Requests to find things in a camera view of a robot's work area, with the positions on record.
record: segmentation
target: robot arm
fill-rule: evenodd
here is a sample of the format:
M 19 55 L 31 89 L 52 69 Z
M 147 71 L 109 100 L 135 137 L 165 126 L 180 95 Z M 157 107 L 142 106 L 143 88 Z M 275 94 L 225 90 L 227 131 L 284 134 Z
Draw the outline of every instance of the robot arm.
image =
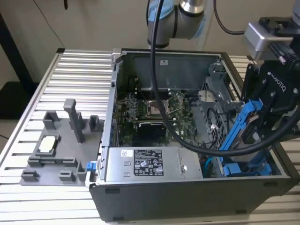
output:
M 148 43 L 151 44 L 154 17 L 158 1 L 149 5 Z M 180 0 L 177 6 L 173 0 L 165 0 L 160 15 L 156 48 L 165 48 L 171 38 L 192 39 L 198 37 L 204 27 L 205 16 L 202 0 Z

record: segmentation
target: white wall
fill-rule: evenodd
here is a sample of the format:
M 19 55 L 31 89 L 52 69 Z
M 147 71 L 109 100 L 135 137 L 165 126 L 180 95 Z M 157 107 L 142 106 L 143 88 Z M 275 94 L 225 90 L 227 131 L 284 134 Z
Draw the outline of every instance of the white wall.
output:
M 112 50 L 115 47 L 148 48 L 146 0 L 36 0 L 66 48 Z M 24 62 L 38 81 L 58 47 L 32 0 L 0 0 L 0 11 Z M 173 49 L 193 50 L 193 41 L 171 42 Z
M 217 0 L 217 11 L 227 29 L 244 30 L 248 22 L 258 21 L 262 16 L 291 16 L 294 2 L 295 0 Z M 223 32 L 213 15 L 204 50 L 246 55 L 248 52 L 243 38 Z
M 115 47 L 148 48 L 145 21 L 147 0 L 69 0 L 67 11 L 62 0 L 36 0 L 36 2 L 66 48 L 93 50 L 112 50 Z M 225 26 L 234 30 L 244 29 L 249 20 L 258 19 L 260 16 L 290 15 L 294 0 L 217 0 L 217 2 L 219 15 Z M 31 76 L 35 81 L 39 81 L 57 48 L 61 47 L 60 42 L 32 0 L 0 0 L 0 11 Z M 225 34 L 213 15 L 204 49 L 245 55 L 247 50 L 241 39 L 242 37 Z M 203 43 L 199 40 L 172 40 L 170 48 L 201 50 Z

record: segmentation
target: black pole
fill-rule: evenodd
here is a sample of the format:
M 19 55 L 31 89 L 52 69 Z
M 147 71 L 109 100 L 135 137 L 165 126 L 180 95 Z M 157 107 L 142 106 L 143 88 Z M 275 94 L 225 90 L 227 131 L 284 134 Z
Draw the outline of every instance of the black pole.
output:
M 8 30 L 7 25 L 0 13 L 0 43 L 10 61 L 15 73 L 17 74 L 20 83 L 28 96 L 32 96 L 36 86 L 25 66 L 25 63 L 19 53 L 17 46 Z

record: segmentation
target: blue latch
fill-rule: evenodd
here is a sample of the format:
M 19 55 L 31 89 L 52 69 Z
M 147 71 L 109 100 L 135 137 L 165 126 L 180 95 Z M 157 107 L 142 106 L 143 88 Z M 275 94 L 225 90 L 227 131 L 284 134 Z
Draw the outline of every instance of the blue latch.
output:
M 86 164 L 86 170 L 90 172 L 95 172 L 97 168 L 97 162 L 89 162 Z
M 228 163 L 223 167 L 225 176 L 233 176 L 241 173 L 240 167 L 237 163 Z

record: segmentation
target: wire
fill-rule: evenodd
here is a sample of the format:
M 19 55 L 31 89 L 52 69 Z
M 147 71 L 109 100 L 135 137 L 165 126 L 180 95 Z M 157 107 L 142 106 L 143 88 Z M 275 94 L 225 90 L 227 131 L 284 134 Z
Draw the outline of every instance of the wire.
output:
M 272 136 L 269 136 L 268 138 L 262 140 L 261 142 L 258 142 L 256 144 L 252 144 L 247 147 L 239 148 L 239 149 L 233 149 L 233 150 L 217 150 L 217 149 L 203 149 L 196 147 L 180 138 L 179 135 L 174 131 L 171 123 L 168 120 L 168 117 L 165 113 L 165 107 L 162 104 L 159 93 L 158 93 L 158 83 L 157 83 L 157 77 L 156 77 L 156 61 L 155 61 L 155 52 L 156 52 L 156 38 L 158 33 L 158 23 L 159 23 L 159 17 L 161 13 L 161 9 L 163 6 L 164 0 L 158 0 L 157 4 L 157 10 L 155 13 L 155 19 L 153 24 L 153 30 L 151 35 L 151 49 L 150 49 L 150 63 L 151 63 L 151 80 L 153 85 L 153 92 L 154 97 L 157 102 L 157 107 L 160 111 L 160 114 L 162 116 L 163 121 L 165 122 L 166 127 L 168 128 L 170 134 L 173 136 L 173 138 L 181 144 L 186 149 L 189 149 L 195 153 L 198 154 L 204 154 L 204 155 L 210 155 L 210 156 L 218 156 L 218 157 L 232 157 L 232 156 L 243 156 L 248 155 L 257 151 L 260 151 L 266 147 L 269 147 L 270 145 L 273 145 L 274 143 L 277 143 L 278 140 L 286 134 L 286 132 L 291 129 L 298 121 L 300 120 L 300 105 L 298 105 L 298 108 L 296 112 L 290 117 L 290 119 L 280 128 L 278 128 Z
M 150 4 L 150 0 L 148 0 L 147 3 L 147 8 L 146 8 L 146 22 L 147 22 L 147 26 L 148 26 L 148 16 L 149 16 L 149 4 Z
M 216 130 L 215 131 L 216 135 L 215 135 L 215 140 L 212 142 L 211 146 L 208 149 L 211 149 L 218 141 L 218 132 Z
M 227 132 L 229 133 L 230 126 L 229 126 L 229 111 L 226 112 L 217 112 L 213 108 L 208 108 L 207 110 L 207 118 L 210 117 L 210 111 L 212 111 L 215 115 L 225 115 L 226 114 L 226 126 L 227 126 Z
M 222 28 L 223 31 L 225 31 L 225 33 L 227 34 L 231 34 L 231 35 L 243 35 L 245 32 L 244 31 L 232 31 L 232 30 L 228 30 L 221 22 L 220 17 L 218 15 L 217 12 L 217 1 L 214 0 L 214 13 L 217 19 L 218 24 L 220 25 L 220 27 Z
M 41 8 L 38 6 L 37 2 L 35 0 L 33 0 L 34 4 L 36 4 L 37 8 L 39 9 L 39 11 L 41 12 L 41 14 L 43 15 L 44 19 L 46 20 L 48 26 L 50 27 L 50 29 L 53 31 L 53 33 L 55 34 L 55 36 L 57 37 L 57 39 L 60 41 L 61 45 L 65 48 L 63 42 L 61 41 L 61 39 L 58 37 L 58 35 L 55 33 L 55 31 L 53 30 L 53 28 L 50 26 L 48 20 L 46 19 L 44 13 L 42 12 Z
M 9 139 L 8 137 L 5 137 L 5 136 L 3 136 L 3 135 L 0 135 L 0 137 L 3 137 L 3 138 L 5 138 L 5 139 Z

